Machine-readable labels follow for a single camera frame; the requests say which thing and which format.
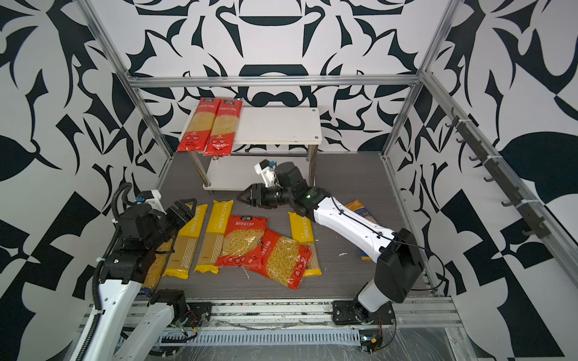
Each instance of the zip tie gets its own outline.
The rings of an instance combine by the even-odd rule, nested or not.
[[[523,204],[526,204],[526,203],[536,203],[536,202],[542,204],[542,201],[539,200],[539,199],[523,199],[523,200],[521,200],[521,201],[518,203],[518,205],[516,205],[515,207],[516,207],[516,209],[518,209],[518,208],[519,208],[520,206],[522,206]]]
[[[485,166],[485,165],[486,165],[486,162],[489,161],[489,160],[492,159],[492,158],[503,158],[503,157],[502,157],[501,155],[489,155],[489,156],[486,157],[486,160],[485,160],[481,165]]]

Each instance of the spaghetti package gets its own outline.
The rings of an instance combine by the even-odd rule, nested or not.
[[[221,100],[205,155],[231,155],[242,104],[243,102],[238,100]]]
[[[162,270],[165,268],[166,259],[169,258],[168,252],[171,250],[173,245],[173,240],[164,242],[157,248],[157,252],[163,252],[162,254],[155,254],[156,259],[149,268],[149,272],[146,274],[143,285],[140,287],[138,293],[139,296],[146,296],[150,298],[153,295],[154,290],[157,288],[158,280],[161,279]]]
[[[261,240],[262,265],[249,269],[291,289],[297,289],[310,258],[311,248],[267,229]]]
[[[267,218],[250,215],[229,217],[221,256],[215,266],[261,266],[261,237],[267,229]]]
[[[188,279],[188,271],[191,268],[192,257],[197,249],[197,242],[201,234],[201,227],[205,220],[207,205],[197,206],[195,217],[181,228],[175,240],[175,252],[169,256],[165,272],[162,276],[175,276],[184,280]]]
[[[220,103],[221,99],[201,98],[177,152],[202,152],[205,150]]]
[[[218,267],[215,266],[215,263],[221,255],[223,237],[225,235],[225,230],[227,229],[227,222],[229,221],[232,207],[232,200],[228,202],[213,201],[213,210],[211,211],[211,217],[209,218],[205,238],[203,238],[201,253],[199,254],[195,271],[201,273],[208,271],[211,271],[214,274],[218,273]]]
[[[363,218],[367,219],[371,223],[379,224],[375,220],[375,218],[371,215],[371,213],[365,208],[365,206],[358,200],[354,200],[353,202],[349,203],[346,206],[350,211],[354,211],[355,213],[359,214]],[[361,259],[362,260],[371,260],[371,257],[368,256],[367,253],[361,251]]]
[[[303,277],[320,276],[321,267],[319,266],[319,257],[315,239],[313,238],[313,229],[311,221],[307,217],[301,217],[297,213],[289,212],[289,221],[291,223],[291,237],[304,246],[311,248],[311,258],[307,263]]]

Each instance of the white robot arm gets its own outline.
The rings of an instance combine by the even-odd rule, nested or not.
[[[255,171],[265,183],[252,184],[237,200],[265,209],[289,204],[297,214],[338,232],[377,264],[375,278],[358,293],[351,310],[339,313],[353,317],[340,318],[334,313],[335,323],[371,323],[383,304],[403,302],[424,268],[420,246],[409,231],[394,232],[352,212],[326,189],[307,185],[292,162],[275,166],[263,160],[255,165]]]

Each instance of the white vent cover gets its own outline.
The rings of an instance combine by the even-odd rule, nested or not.
[[[178,340],[182,334],[170,332],[163,336]],[[263,346],[263,345],[360,345],[357,329],[336,330],[223,330],[201,331],[189,342],[159,343],[159,346]]]

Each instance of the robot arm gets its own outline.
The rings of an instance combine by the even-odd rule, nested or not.
[[[158,191],[142,192],[132,203],[125,196],[129,189],[125,183],[113,196],[113,214],[118,214],[115,206],[121,192],[130,206],[116,216],[113,240],[98,262],[92,285],[95,306],[70,360],[142,360],[159,334],[170,323],[180,322],[187,311],[183,291],[157,291],[145,317],[114,353],[129,308],[156,259],[156,249],[195,216],[197,204],[195,199],[181,199],[165,212]]]
[[[369,222],[339,203],[326,189],[310,187],[292,163],[273,169],[264,160],[255,166],[265,183],[256,183],[239,194],[237,200],[265,209],[289,204],[297,214],[326,226],[367,253],[377,264],[374,279],[367,283],[339,314],[353,315],[336,319],[337,324],[371,323],[375,312],[385,303],[403,302],[423,271],[421,256],[413,235],[406,229],[394,232]]]

